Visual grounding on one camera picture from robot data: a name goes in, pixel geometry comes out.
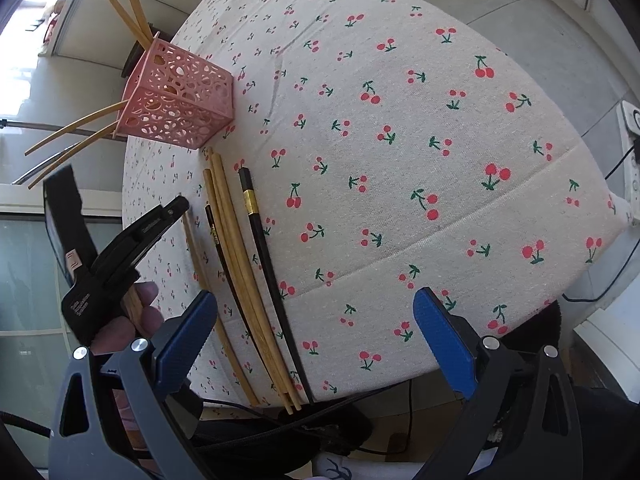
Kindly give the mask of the person's left hand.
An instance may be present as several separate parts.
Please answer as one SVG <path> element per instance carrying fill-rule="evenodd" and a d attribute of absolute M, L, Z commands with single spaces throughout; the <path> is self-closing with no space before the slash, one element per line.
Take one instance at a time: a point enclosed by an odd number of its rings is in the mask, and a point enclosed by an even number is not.
<path fill-rule="evenodd" d="M 142 330 L 153 336 L 164 322 L 163 315 L 152 305 L 158 294 L 157 284 L 142 282 L 134 285 L 142 302 Z M 119 352 L 126 349 L 137 338 L 134 324 L 126 316 L 114 318 L 104 326 L 91 344 L 93 354 Z"/>

